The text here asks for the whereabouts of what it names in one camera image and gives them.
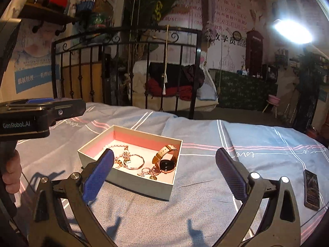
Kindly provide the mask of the person's left hand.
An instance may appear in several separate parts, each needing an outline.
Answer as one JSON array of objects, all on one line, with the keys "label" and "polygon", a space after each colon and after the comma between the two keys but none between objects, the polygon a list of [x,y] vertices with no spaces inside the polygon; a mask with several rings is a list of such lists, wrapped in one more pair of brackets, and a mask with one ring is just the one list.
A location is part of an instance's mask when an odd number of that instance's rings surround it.
[{"label": "person's left hand", "polygon": [[15,194],[19,192],[21,175],[21,159],[19,152],[15,150],[13,156],[6,163],[5,172],[2,177],[6,186],[6,191],[9,194]]}]

